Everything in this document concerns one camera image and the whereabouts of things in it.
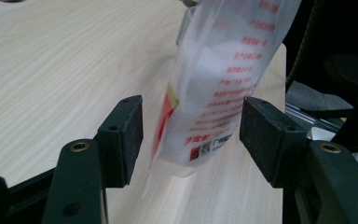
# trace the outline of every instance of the black plastic mount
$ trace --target black plastic mount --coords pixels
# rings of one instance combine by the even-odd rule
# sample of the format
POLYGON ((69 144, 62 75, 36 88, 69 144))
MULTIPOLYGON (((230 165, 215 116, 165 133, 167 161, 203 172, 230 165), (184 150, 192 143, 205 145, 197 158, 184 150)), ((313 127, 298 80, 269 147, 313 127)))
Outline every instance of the black plastic mount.
POLYGON ((0 223, 107 223, 105 188, 130 184, 138 158, 142 101, 121 100, 94 139, 63 147, 56 168, 10 189, 0 177, 0 223))
POLYGON ((243 102, 240 140, 273 188, 294 185, 296 155, 306 144, 307 132, 267 101, 254 97, 243 102))
POLYGON ((358 223, 358 162, 345 147, 307 140, 279 109, 252 97, 240 140, 271 186, 294 194, 287 198, 296 198, 295 209, 283 199, 283 223, 358 223))

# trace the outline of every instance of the wooden table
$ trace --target wooden table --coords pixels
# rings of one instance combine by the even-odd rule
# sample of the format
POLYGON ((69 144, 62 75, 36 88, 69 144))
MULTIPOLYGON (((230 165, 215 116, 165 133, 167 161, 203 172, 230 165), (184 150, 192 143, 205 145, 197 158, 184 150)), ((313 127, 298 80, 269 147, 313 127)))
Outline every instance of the wooden table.
MULTIPOLYGON (((117 102, 144 97, 145 139, 131 184, 107 191, 110 223, 280 223, 282 191, 238 138, 203 170, 142 197, 175 38, 179 1, 0 2, 0 176, 9 186, 56 165, 61 148, 91 138, 117 102)), ((256 97, 283 110, 284 47, 256 97)))

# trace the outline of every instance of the light wood surface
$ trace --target light wood surface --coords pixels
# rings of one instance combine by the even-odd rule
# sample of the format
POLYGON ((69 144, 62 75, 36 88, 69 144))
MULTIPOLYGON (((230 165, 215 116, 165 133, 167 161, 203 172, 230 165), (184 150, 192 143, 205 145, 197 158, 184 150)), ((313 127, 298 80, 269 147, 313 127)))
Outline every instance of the light wood surface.
MULTIPOLYGON (((11 187, 91 138, 122 98, 144 97, 145 139, 131 184, 107 191, 110 223, 281 223, 282 191, 238 137, 203 170, 142 197, 175 38, 177 0, 0 2, 0 176, 11 187)), ((284 47, 255 96, 284 106, 284 47)))

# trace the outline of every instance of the screw hole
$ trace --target screw hole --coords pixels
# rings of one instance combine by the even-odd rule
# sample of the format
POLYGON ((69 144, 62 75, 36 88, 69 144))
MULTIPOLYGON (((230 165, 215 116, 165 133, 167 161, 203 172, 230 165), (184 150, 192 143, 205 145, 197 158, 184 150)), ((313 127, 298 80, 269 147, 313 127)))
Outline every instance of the screw hole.
POLYGON ((340 153, 341 152, 341 149, 339 149, 338 147, 334 147, 332 145, 327 145, 327 144, 323 144, 322 149, 324 151, 331 152, 331 153, 340 153))
POLYGON ((62 214, 66 217, 72 217, 81 210, 81 203, 70 203, 62 209, 62 214))
POLYGON ((18 3, 23 1, 25 0, 0 0, 0 2, 4 2, 4 3, 18 3))
POLYGON ((79 142, 74 145, 71 145, 70 150, 73 152, 81 152, 89 148, 90 144, 87 142, 79 142))

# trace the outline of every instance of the plastic bag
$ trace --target plastic bag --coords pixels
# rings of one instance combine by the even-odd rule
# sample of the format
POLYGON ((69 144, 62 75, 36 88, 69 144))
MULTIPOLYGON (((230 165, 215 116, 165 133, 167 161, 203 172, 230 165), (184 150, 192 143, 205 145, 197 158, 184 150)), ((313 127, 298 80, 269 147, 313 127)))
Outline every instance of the plastic bag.
POLYGON ((286 35, 299 0, 204 0, 172 70, 149 182, 191 175, 230 138, 286 35))

